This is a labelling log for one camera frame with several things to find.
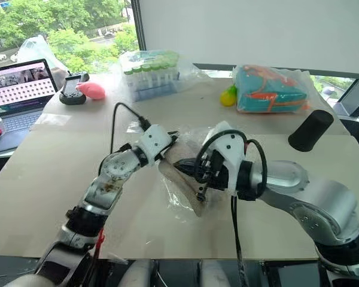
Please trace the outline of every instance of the pink object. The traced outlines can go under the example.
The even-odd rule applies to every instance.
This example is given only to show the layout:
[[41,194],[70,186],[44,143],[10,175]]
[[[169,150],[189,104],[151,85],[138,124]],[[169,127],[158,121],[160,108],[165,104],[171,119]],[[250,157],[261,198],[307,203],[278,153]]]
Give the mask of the pink object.
[[105,98],[104,88],[94,82],[77,83],[76,90],[79,90],[93,100],[101,100]]

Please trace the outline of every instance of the game controller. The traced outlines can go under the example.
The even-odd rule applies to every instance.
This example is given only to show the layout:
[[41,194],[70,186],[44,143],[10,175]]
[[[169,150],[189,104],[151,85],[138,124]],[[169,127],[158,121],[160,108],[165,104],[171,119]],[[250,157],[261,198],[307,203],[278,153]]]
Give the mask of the game controller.
[[75,73],[65,78],[63,89],[60,93],[60,101],[65,105],[82,105],[86,101],[86,96],[76,90],[77,83],[89,80],[87,72]]

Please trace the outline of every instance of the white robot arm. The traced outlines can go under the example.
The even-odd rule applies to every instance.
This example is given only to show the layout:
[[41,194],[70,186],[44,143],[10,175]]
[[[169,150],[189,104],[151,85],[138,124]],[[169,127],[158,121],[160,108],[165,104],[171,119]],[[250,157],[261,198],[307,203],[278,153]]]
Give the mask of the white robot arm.
[[67,222],[38,261],[35,274],[20,277],[7,286],[80,286],[92,264],[89,250],[118,202],[123,184],[138,169],[152,166],[176,139],[176,133],[152,125],[139,141],[105,157],[98,177],[82,200],[66,213]]
[[200,183],[199,200],[210,187],[242,200],[260,199],[287,212],[314,241],[328,271],[359,280],[359,218],[354,193],[291,161],[265,165],[245,161],[244,142],[250,140],[222,122],[210,131],[197,158],[180,160],[174,166]]

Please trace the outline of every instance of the table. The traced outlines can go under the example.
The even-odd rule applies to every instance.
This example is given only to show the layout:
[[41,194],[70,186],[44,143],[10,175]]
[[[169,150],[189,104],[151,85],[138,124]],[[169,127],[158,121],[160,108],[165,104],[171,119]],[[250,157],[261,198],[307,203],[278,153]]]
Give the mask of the table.
[[[109,150],[112,104],[130,101],[122,83],[107,86],[109,81],[101,81],[108,95],[104,102],[68,107],[55,96],[0,173],[0,255],[40,257],[65,222],[65,212],[96,176]],[[347,185],[357,196],[359,214],[359,146],[339,119],[335,117],[311,152],[298,152],[287,144],[287,136],[306,114],[238,114],[218,101],[230,84],[215,80],[132,106],[167,130],[205,128],[227,120],[256,138],[268,160],[293,160],[311,173]],[[330,109],[325,103],[316,107]],[[115,146],[138,137],[124,132],[131,119],[120,113]],[[169,197],[167,187],[175,197]],[[201,218],[181,207],[184,202],[156,166],[140,170],[125,184],[107,220],[101,257],[236,258],[229,201]],[[239,201],[238,224],[245,258],[317,257],[298,222],[262,201]]]

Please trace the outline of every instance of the tree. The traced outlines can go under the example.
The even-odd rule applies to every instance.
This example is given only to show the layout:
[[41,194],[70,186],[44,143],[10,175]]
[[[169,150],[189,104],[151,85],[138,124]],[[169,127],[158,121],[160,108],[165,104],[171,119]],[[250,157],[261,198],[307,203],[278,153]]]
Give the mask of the tree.
[[341,88],[342,90],[347,90],[353,82],[350,79],[346,79],[346,78],[327,77],[327,76],[324,76],[322,80],[338,88]]
[[99,73],[107,71],[110,63],[117,61],[118,49],[111,46],[90,42],[82,32],[72,29],[51,32],[48,42],[55,56],[71,72],[87,71]]
[[124,21],[122,8],[118,0],[85,0],[85,9],[92,17],[92,29]]
[[49,0],[45,8],[50,10],[56,20],[52,30],[72,28],[83,30],[92,25],[93,19],[85,7],[85,0]]
[[319,81],[317,80],[317,78],[316,78],[315,76],[313,76],[313,75],[311,75],[310,78],[311,78],[311,80],[312,80],[312,82],[313,82],[314,87],[316,88],[316,90],[317,90],[319,93],[321,93],[321,92],[323,91],[323,84],[322,84],[321,82],[319,82]]
[[12,0],[0,9],[0,39],[6,47],[19,46],[39,33],[57,28],[82,29],[90,24],[84,0]]
[[114,42],[121,53],[138,50],[135,27],[129,24],[124,24],[123,31],[116,33]]
[[42,0],[12,0],[5,11],[0,9],[0,39],[6,47],[19,46],[26,38],[47,32],[53,21]]

